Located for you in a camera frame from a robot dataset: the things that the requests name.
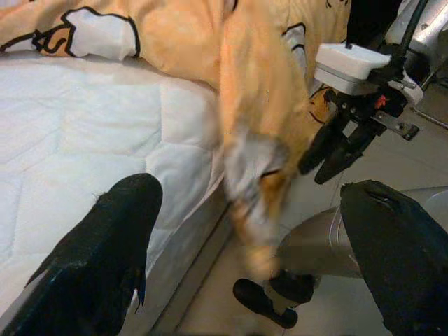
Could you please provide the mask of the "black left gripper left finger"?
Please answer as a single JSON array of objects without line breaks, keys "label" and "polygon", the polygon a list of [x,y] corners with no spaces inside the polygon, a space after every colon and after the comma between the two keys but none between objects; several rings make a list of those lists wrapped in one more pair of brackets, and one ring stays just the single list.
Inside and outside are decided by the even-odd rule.
[{"label": "black left gripper left finger", "polygon": [[2,335],[117,335],[146,295],[146,259],[162,205],[151,174],[101,195],[56,244],[1,316]]}]

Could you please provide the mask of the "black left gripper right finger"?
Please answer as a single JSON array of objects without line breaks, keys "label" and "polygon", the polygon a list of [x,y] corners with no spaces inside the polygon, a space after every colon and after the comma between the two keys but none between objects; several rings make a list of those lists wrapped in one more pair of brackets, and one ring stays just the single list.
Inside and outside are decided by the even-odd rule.
[{"label": "black left gripper right finger", "polygon": [[411,197],[373,180],[342,186],[360,272],[393,335],[447,334],[447,232]]}]

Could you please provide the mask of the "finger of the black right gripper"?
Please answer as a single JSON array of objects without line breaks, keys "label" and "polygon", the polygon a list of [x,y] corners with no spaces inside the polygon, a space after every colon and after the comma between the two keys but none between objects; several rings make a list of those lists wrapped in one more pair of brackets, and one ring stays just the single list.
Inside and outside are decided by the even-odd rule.
[{"label": "finger of the black right gripper", "polygon": [[345,169],[350,168],[358,158],[363,156],[363,152],[378,135],[380,135],[380,124],[377,122],[358,125],[349,136],[340,132],[336,145],[324,159],[314,181],[324,184]]},{"label": "finger of the black right gripper", "polygon": [[311,172],[335,151],[344,137],[344,126],[344,123],[331,120],[319,129],[298,163],[301,175]]}]

